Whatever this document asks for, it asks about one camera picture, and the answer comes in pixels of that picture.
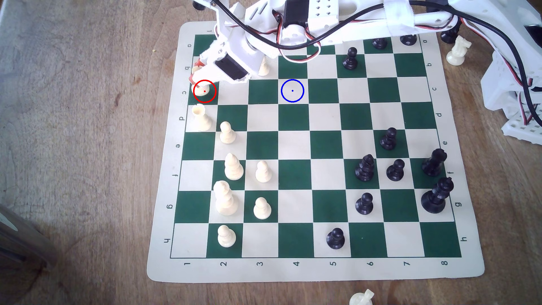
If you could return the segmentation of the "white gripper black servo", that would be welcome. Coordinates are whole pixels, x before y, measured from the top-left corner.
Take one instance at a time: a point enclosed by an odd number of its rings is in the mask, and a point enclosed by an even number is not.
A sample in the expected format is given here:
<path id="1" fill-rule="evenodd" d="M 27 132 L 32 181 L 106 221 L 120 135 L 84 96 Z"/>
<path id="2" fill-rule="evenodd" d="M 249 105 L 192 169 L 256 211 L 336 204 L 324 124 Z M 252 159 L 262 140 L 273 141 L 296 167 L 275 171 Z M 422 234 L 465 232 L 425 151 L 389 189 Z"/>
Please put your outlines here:
<path id="1" fill-rule="evenodd" d="M 246 32 L 240 27 L 221 29 L 215 25 L 217 38 L 202 52 L 199 61 L 203 65 L 214 64 L 217 68 L 192 68 L 190 82 L 195 85 L 202 80 L 230 83 L 247 82 L 260 69 L 260 51 L 253 47 Z"/>

